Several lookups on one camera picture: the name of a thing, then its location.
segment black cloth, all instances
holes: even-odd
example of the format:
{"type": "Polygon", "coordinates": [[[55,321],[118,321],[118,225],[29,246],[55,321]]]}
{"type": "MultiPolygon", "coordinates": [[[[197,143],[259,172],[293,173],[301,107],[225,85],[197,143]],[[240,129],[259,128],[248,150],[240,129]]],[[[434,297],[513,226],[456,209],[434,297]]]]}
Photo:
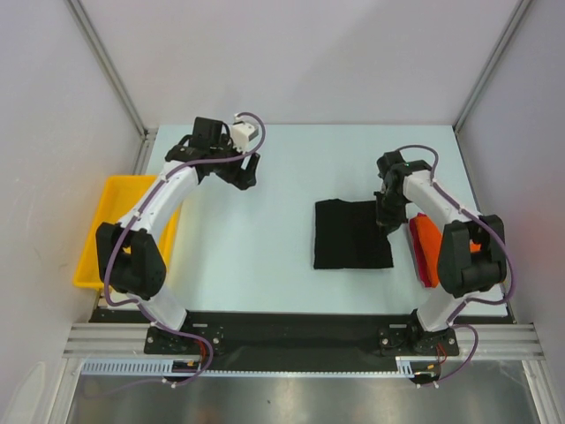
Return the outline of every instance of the black cloth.
{"type": "Polygon", "coordinates": [[[392,268],[390,244],[376,214],[375,201],[318,201],[314,269],[392,268]]]}

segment reflective metal surface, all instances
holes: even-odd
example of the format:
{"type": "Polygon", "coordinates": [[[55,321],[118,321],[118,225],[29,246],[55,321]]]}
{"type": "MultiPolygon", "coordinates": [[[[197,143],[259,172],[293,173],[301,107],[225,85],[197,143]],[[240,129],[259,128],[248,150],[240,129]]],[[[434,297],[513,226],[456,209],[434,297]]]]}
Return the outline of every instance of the reflective metal surface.
{"type": "Polygon", "coordinates": [[[438,390],[405,380],[206,377],[174,390],[149,383],[85,398],[132,381],[81,376],[68,423],[539,422],[520,362],[472,363],[438,390]]]}

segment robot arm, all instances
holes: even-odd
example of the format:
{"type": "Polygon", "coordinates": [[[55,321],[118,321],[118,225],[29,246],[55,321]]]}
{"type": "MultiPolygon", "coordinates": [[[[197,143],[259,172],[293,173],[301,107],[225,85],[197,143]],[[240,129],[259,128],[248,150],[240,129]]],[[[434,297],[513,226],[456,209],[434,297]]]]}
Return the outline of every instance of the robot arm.
{"type": "MultiPolygon", "coordinates": [[[[377,224],[386,233],[405,223],[405,206],[414,202],[442,231],[438,260],[440,283],[429,300],[414,311],[415,338],[441,333],[455,319],[458,308],[469,297],[489,291],[506,277],[506,258],[480,225],[455,208],[433,186],[431,167],[424,161],[405,162],[398,151],[388,152],[377,161],[383,179],[377,196],[377,224]],[[480,245],[472,253],[471,242],[480,245]]],[[[504,239],[498,216],[482,216],[466,209],[504,239]]]]}
{"type": "Polygon", "coordinates": [[[96,248],[101,280],[104,281],[118,238],[128,230],[111,265],[109,285],[137,300],[158,322],[171,329],[181,328],[186,311],[164,285],[166,267],[157,247],[162,231],[180,203],[211,173],[240,190],[255,186],[260,156],[250,155],[245,168],[244,158],[238,158],[258,133],[255,125],[238,117],[230,126],[197,117],[192,134],[184,136],[169,151],[162,171],[133,209],[117,223],[102,223],[98,228],[96,248]]]}

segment yellow plastic container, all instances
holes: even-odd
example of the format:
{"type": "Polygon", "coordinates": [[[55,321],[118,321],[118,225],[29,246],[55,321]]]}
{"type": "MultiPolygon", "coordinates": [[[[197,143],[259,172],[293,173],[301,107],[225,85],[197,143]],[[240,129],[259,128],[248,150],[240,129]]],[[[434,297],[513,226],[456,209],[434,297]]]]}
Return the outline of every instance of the yellow plastic container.
{"type": "MultiPolygon", "coordinates": [[[[115,175],[108,178],[88,232],[87,242],[79,259],[79,266],[72,280],[74,285],[87,289],[103,288],[103,283],[98,276],[96,230],[101,223],[116,223],[124,216],[141,199],[155,178],[155,175],[115,175]]],[[[177,233],[179,210],[177,209],[170,218],[159,240],[159,252],[167,268],[177,233]]]]}

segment yellow bin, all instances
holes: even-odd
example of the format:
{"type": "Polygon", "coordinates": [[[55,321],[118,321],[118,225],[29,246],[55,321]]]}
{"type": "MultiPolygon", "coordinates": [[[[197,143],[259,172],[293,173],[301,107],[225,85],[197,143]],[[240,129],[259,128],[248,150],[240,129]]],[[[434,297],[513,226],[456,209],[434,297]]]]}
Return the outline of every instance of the yellow bin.
{"type": "MultiPolygon", "coordinates": [[[[103,283],[98,276],[96,230],[101,223],[116,223],[124,216],[146,193],[155,178],[155,175],[115,175],[108,178],[88,232],[87,242],[79,259],[79,266],[72,280],[74,285],[87,289],[103,288],[103,283]]],[[[159,252],[167,268],[177,233],[179,210],[180,208],[170,218],[159,240],[159,252]]]]}

